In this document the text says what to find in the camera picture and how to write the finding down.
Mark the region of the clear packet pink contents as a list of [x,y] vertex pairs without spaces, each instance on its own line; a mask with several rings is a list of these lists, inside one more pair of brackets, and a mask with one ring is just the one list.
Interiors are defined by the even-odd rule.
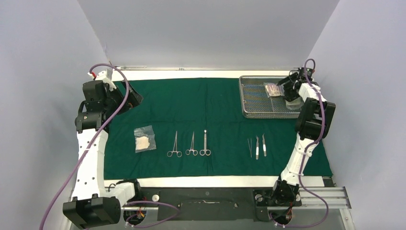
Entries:
[[280,86],[276,83],[270,83],[270,82],[265,82],[263,85],[264,85],[268,98],[283,96],[283,87],[282,86]]

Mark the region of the clear gauze packet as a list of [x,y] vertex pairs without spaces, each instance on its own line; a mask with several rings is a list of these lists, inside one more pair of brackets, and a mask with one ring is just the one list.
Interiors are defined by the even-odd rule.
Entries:
[[134,137],[135,153],[140,153],[147,150],[155,150],[157,148],[155,133],[152,125],[136,128],[134,130]]

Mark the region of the metal wire mesh tray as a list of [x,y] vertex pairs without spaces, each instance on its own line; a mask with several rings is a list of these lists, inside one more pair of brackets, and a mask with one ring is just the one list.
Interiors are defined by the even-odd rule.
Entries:
[[246,75],[239,77],[239,92],[243,116],[252,119],[296,119],[301,110],[290,110],[285,100],[268,97],[264,83],[277,83],[283,76]]

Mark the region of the dark green surgical cloth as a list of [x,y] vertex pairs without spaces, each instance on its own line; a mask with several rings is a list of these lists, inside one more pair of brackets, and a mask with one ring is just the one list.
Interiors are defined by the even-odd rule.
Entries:
[[[238,79],[134,80],[142,103],[110,123],[104,178],[181,176],[278,176],[296,141],[293,119],[247,119],[242,115]],[[157,148],[135,153],[134,130],[152,125]],[[201,156],[204,130],[210,156]],[[182,157],[167,157],[175,132]],[[197,156],[186,155],[195,132]],[[265,134],[267,156],[263,156]],[[259,159],[256,155],[259,136]],[[252,158],[247,139],[252,139]]]

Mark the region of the steel forceps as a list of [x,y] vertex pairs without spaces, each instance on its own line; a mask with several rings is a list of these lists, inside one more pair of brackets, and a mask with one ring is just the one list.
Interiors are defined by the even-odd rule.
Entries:
[[178,150],[178,132],[177,131],[175,132],[173,148],[172,148],[172,150],[167,152],[167,157],[172,157],[174,155],[178,158],[182,157],[182,152]]

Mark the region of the thin steel tweezers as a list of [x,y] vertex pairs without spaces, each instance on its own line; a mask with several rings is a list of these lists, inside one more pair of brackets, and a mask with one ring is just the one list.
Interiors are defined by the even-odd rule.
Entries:
[[252,158],[252,139],[248,138],[248,149],[249,149],[249,153],[250,153],[250,157]]

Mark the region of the steel haemostat clamp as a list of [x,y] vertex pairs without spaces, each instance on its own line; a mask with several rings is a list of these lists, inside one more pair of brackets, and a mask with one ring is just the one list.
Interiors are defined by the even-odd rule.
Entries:
[[187,149],[185,151],[186,155],[193,155],[193,156],[197,156],[198,155],[198,151],[196,149],[194,149],[194,138],[195,138],[195,132],[192,133],[192,138],[191,138],[191,144],[189,149]]

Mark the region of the steel surgical scissors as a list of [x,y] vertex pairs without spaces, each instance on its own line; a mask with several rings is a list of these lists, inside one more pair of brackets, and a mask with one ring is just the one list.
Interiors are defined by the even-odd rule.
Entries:
[[208,146],[207,146],[207,130],[204,130],[203,149],[199,151],[199,154],[201,156],[210,156],[211,155],[211,150],[209,150]]

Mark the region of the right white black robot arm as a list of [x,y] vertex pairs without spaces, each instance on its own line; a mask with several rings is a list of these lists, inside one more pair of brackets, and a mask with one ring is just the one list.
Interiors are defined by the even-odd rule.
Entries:
[[283,86],[286,101],[301,99],[304,103],[295,124],[294,149],[270,193],[272,202],[278,206],[296,201],[304,168],[313,150],[327,136],[335,113],[336,104],[323,97],[312,79],[313,73],[313,69],[300,68],[277,83]]

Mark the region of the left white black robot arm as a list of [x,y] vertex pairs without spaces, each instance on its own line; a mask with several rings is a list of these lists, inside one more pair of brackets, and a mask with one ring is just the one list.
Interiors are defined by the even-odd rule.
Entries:
[[62,208],[63,214],[81,230],[116,224],[124,205],[137,206],[143,199],[137,179],[121,180],[112,189],[104,185],[109,122],[143,100],[130,84],[123,81],[122,85],[127,96],[111,82],[93,80],[82,86],[85,99],[75,118],[80,163],[72,199]]

